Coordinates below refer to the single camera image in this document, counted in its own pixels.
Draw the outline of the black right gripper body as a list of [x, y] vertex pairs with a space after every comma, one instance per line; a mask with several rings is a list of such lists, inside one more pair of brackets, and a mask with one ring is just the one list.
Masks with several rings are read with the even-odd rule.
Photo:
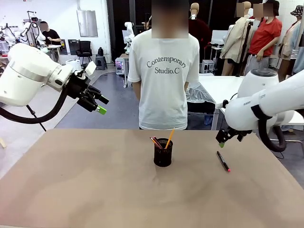
[[251, 130], [239, 131], [232, 128], [222, 129], [222, 131], [226, 138], [233, 138], [234, 136], [245, 137], [252, 133]]

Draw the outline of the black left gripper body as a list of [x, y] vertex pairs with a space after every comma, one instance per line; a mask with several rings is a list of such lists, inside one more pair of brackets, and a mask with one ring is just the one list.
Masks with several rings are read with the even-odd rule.
[[73, 99], [80, 99], [83, 97], [92, 98], [93, 96], [87, 92], [90, 81], [91, 80], [87, 76], [85, 76], [84, 79], [77, 76], [71, 76], [65, 87], [67, 96]]

